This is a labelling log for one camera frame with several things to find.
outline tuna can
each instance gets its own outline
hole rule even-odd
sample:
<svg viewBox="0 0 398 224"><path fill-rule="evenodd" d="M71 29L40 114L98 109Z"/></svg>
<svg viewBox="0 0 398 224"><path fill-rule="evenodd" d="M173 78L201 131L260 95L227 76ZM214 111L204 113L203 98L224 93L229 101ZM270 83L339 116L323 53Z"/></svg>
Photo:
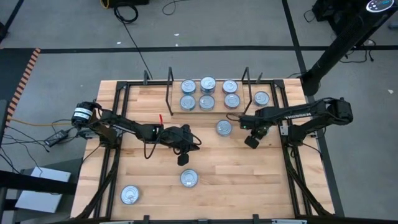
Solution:
<svg viewBox="0 0 398 224"><path fill-rule="evenodd" d="M254 104L257 106L265 106L269 102L269 95L264 91L259 91L254 95Z"/></svg>
<svg viewBox="0 0 398 224"><path fill-rule="evenodd" d="M191 169L182 172L180 176L181 184L186 187L193 187L198 183L198 174Z"/></svg>
<svg viewBox="0 0 398 224"><path fill-rule="evenodd" d="M181 109L185 110L185 111L191 111L195 108L195 99L193 96L191 95L185 95L183 97L181 97L180 100L180 105L181 105Z"/></svg>
<svg viewBox="0 0 398 224"><path fill-rule="evenodd" d="M186 95L192 95L197 90L197 84L193 80L184 80L181 83L181 90Z"/></svg>
<svg viewBox="0 0 398 224"><path fill-rule="evenodd" d="M225 94L235 93L238 90L238 84L234 80L225 80L223 83L223 92Z"/></svg>
<svg viewBox="0 0 398 224"><path fill-rule="evenodd" d="M133 185L126 186L120 194L120 199L126 205L134 204L138 200L138 198L139 198L139 190L137 187Z"/></svg>
<svg viewBox="0 0 398 224"><path fill-rule="evenodd" d="M232 125L227 120L221 120L217 123L216 131L220 136L229 136L232 132Z"/></svg>
<svg viewBox="0 0 398 224"><path fill-rule="evenodd" d="M230 110L236 109L241 103L241 99L237 94L228 94L224 99L224 105Z"/></svg>
<svg viewBox="0 0 398 224"><path fill-rule="evenodd" d="M216 90L216 80L213 77L205 77L200 80L200 91L203 94L212 94Z"/></svg>
<svg viewBox="0 0 398 224"><path fill-rule="evenodd" d="M209 111L214 108L215 100L210 95L204 95L199 99L200 109L204 111Z"/></svg>

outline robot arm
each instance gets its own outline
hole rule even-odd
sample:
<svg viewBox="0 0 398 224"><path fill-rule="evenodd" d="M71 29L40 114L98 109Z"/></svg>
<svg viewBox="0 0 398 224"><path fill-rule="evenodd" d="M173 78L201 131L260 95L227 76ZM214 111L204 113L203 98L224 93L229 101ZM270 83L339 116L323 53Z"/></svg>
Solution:
<svg viewBox="0 0 398 224"><path fill-rule="evenodd" d="M282 135L288 137L289 143L299 146L307 134L318 131L331 124L346 125L353 121L351 105L343 98L324 98L313 103L290 106L287 108L265 107L255 112L254 116L239 117L240 127L251 130L251 135L245 143L251 148L257 148L268 129L281 121L312 116L313 119L302 124L284 128Z"/></svg>
<svg viewBox="0 0 398 224"><path fill-rule="evenodd" d="M100 118L97 118L96 109L102 112ZM175 126L164 128L163 124L139 124L116 115L110 110L104 110L101 105L92 102L77 104L72 116L72 125L78 130L89 128L99 135L101 143L109 147L115 147L120 144L118 142L117 129L135 135L144 144L168 146L173 148L174 153L178 155L177 163L180 166L188 163L188 152L199 150L198 145L201 144L200 140L191 133L187 124L184 124L181 128ZM198 139L199 143L194 143L193 138Z"/></svg>

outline can lid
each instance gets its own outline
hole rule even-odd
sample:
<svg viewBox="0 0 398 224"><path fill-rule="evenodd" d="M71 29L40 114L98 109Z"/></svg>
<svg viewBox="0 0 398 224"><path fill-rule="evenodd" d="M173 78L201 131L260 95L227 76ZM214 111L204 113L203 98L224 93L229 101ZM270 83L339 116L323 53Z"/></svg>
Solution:
<svg viewBox="0 0 398 224"><path fill-rule="evenodd" d="M229 107L238 107L241 99L239 98L239 96L237 94L228 94L226 95L225 99L224 99L225 105L229 106Z"/></svg>
<svg viewBox="0 0 398 224"><path fill-rule="evenodd" d="M214 107L215 100L210 95L204 95L199 99L200 107L205 110L210 110Z"/></svg>
<svg viewBox="0 0 398 224"><path fill-rule="evenodd" d="M216 80L213 77L205 77L200 80L200 86L206 90L210 90L216 86Z"/></svg>
<svg viewBox="0 0 398 224"><path fill-rule="evenodd" d="M227 136L232 132L232 124L227 120L221 120L217 123L217 133L222 136Z"/></svg>
<svg viewBox="0 0 398 224"><path fill-rule="evenodd" d="M234 93L238 90L238 84L234 80L225 80L223 90L227 93Z"/></svg>
<svg viewBox="0 0 398 224"><path fill-rule="evenodd" d="M185 95L181 97L180 104L182 108L190 110L195 107L195 99L193 96Z"/></svg>
<svg viewBox="0 0 398 224"><path fill-rule="evenodd" d="M139 198L138 188L133 185L126 186L122 190L122 192L120 194L120 198L121 198L122 202L125 203L126 205L134 204Z"/></svg>
<svg viewBox="0 0 398 224"><path fill-rule="evenodd" d="M186 187L193 187L198 183L198 174L191 169L182 172L180 176L181 184Z"/></svg>
<svg viewBox="0 0 398 224"><path fill-rule="evenodd" d="M181 89L184 92L192 92L197 88L195 82L193 80L184 80L181 83Z"/></svg>
<svg viewBox="0 0 398 224"><path fill-rule="evenodd" d="M269 101L269 95L264 91L259 91L254 95L254 100L259 105L266 105Z"/></svg>

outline wooden table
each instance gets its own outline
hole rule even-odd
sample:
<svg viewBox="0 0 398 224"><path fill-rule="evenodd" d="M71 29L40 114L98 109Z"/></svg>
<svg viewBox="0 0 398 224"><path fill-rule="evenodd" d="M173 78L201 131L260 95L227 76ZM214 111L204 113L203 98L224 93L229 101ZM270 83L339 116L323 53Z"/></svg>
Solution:
<svg viewBox="0 0 398 224"><path fill-rule="evenodd" d="M116 83L117 81L101 82L97 102L103 108L111 110ZM284 83L290 106L306 103L299 79L286 79ZM252 85L253 93L258 90L269 91L264 89L264 85ZM149 160L144 159L143 143L132 134L125 134L112 220L142 220L144 215L150 215L151 220L249 219L253 214L259 214L260 218L294 217L276 126L271 127L257 149L250 149L244 143L249 131L239 129L237 122L233 123L230 136L221 137L216 134L215 125L225 119L225 114L175 113L171 116L165 103L165 92L165 86L132 86L126 118L138 123L158 123L161 114L165 127L189 124L192 133L203 144L199 151L190 152L190 162L180 167L177 165L177 156L164 146L157 147ZM243 94L247 101L249 97L246 89ZM273 106L272 95L270 96L269 106ZM251 105L248 114L254 114L258 109ZM308 118L301 118L295 119L294 123L306 121ZM317 147L315 138L307 137L304 143ZM89 140L85 156L97 145L98 140ZM299 151L308 188L324 208L333 213L319 153L307 146L299 147ZM72 217L84 209L97 191L103 156L103 149L99 149L82 165ZM186 188L180 183L180 174L185 169L198 172L200 180L194 188ZM125 205L120 200L120 193L127 185L135 185L140 189L140 199L134 205ZM304 214L302 194L297 186L296 189L300 212ZM106 192L102 216L107 199Z"/></svg>

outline orange striped tape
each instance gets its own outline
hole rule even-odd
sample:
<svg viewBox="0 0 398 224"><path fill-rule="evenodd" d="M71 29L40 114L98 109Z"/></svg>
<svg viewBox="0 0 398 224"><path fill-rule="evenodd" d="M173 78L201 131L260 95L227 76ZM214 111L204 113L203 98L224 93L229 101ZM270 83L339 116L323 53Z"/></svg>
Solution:
<svg viewBox="0 0 398 224"><path fill-rule="evenodd" d="M37 58L39 57L40 49L35 49L30 56L30 60L26 65L25 71L22 74L22 78L18 83L17 90L14 93L14 96L12 97L12 100L8 106L7 109L7 121L6 121L6 126L9 125L10 120L15 113L15 110L17 109L17 105L19 100L21 99L22 93L24 92L24 89L27 85L27 82L30 78L30 74L32 73L33 67L36 64Z"/></svg>

